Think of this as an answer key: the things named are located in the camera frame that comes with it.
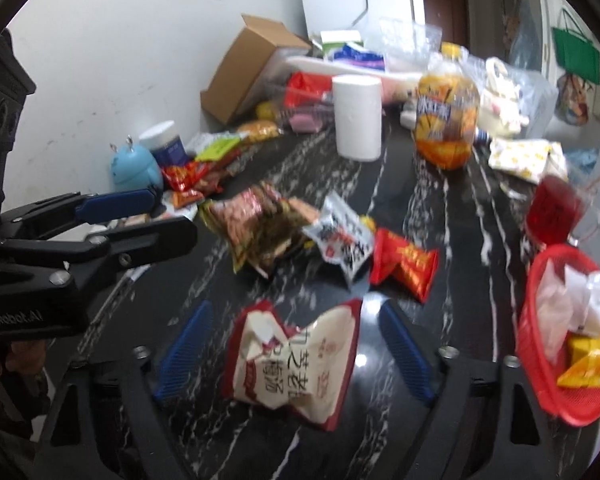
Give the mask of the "white red plum drink bag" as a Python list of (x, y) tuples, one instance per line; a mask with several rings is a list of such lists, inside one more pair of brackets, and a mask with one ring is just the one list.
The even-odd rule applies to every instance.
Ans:
[(222, 393), (269, 410), (289, 408), (325, 431), (338, 425), (354, 369), (363, 301), (328, 309), (306, 327), (282, 322), (263, 300), (245, 308), (227, 347)]

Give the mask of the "yellow snack packet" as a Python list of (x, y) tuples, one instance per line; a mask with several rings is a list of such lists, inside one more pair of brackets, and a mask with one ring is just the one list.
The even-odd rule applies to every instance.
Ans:
[(600, 388), (600, 337), (572, 337), (571, 365), (557, 379), (562, 388)]

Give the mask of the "white peanut snack packet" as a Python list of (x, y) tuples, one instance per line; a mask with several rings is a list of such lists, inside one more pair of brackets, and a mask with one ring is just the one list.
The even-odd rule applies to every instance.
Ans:
[(373, 232), (334, 191), (326, 195), (317, 219), (304, 226), (302, 232), (317, 244), (325, 262), (340, 267), (349, 286), (373, 255)]

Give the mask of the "white refrigerator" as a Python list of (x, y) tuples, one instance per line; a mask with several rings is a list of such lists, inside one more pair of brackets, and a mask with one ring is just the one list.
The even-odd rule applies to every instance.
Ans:
[(428, 46), (424, 0), (301, 0), (306, 31), (324, 54), (348, 41), (378, 53)]

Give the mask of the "yellow patterned white cloth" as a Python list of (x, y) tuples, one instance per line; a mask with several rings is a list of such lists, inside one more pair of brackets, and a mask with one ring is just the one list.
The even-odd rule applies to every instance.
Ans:
[(489, 166), (532, 184), (547, 176), (568, 180), (568, 168), (562, 144), (545, 139), (493, 139)]

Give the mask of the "brown door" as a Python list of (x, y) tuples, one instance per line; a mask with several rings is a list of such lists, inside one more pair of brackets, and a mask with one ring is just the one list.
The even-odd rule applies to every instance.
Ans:
[(468, 0), (424, 0), (428, 25), (442, 30), (442, 41), (470, 47)]

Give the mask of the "red chili snack packets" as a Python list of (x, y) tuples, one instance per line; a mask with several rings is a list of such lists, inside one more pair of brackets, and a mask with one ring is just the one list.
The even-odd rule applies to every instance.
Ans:
[(226, 170), (216, 168), (214, 162), (198, 160), (192, 160), (185, 166), (162, 168), (161, 172), (172, 191), (171, 203), (175, 209), (222, 192), (222, 182), (230, 175)]

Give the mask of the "white paper roll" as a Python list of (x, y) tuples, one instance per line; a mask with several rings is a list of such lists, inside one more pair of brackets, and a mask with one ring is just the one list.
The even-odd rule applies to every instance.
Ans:
[(337, 152), (357, 162), (373, 162), (381, 154), (381, 80), (368, 75), (332, 77)]

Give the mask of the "green tote bag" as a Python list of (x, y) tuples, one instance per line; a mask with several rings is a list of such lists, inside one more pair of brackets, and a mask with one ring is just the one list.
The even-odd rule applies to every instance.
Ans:
[(560, 10), (552, 32), (556, 63), (568, 74), (600, 84), (600, 50), (566, 9)]

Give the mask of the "red gold candy packet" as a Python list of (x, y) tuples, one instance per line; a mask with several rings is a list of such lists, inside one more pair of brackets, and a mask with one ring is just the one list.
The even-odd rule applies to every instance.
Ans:
[(384, 228), (375, 233), (370, 284), (377, 286), (392, 278), (424, 304), (434, 284), (438, 265), (437, 250), (419, 248), (406, 238)]

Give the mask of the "blue white jar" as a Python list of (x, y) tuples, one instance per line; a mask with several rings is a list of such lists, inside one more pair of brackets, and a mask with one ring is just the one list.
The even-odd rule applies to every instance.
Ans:
[(189, 157), (173, 120), (159, 122), (141, 133), (138, 142), (151, 152), (161, 168), (185, 166)]

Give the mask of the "iced tea bottle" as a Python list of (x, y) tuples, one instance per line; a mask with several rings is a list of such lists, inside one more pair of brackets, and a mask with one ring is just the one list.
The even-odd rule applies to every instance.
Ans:
[(466, 54), (458, 44), (442, 42), (417, 86), (416, 150), (442, 170), (462, 168), (474, 145), (480, 96), (460, 66)]

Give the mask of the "glass mug red drink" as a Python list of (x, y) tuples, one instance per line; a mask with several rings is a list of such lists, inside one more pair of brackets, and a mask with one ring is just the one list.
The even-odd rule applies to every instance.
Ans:
[(541, 248), (559, 244), (579, 246), (600, 229), (600, 208), (595, 193), (549, 174), (536, 187), (524, 230), (529, 240)]

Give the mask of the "green brown snack packet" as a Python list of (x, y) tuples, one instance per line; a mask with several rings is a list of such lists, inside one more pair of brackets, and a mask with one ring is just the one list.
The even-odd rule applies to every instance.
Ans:
[(207, 200), (199, 215), (209, 230), (227, 242), (235, 272), (251, 266), (269, 278), (279, 259), (303, 245), (303, 229), (316, 221), (320, 212), (261, 181), (227, 200)]

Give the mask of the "blue android figurine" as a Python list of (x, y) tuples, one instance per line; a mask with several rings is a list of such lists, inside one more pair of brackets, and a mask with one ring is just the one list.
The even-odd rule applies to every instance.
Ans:
[(147, 148), (128, 136), (125, 144), (115, 146), (110, 162), (111, 181), (117, 192), (153, 188), (163, 190), (163, 175), (155, 157)]

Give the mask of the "cardboard box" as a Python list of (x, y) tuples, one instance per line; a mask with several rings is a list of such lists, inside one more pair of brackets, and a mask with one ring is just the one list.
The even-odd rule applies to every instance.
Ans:
[(282, 22), (242, 14), (244, 28), (200, 92), (201, 108), (223, 125), (245, 115), (264, 99), (266, 85), (285, 73), (286, 59), (311, 51), (306, 40)]

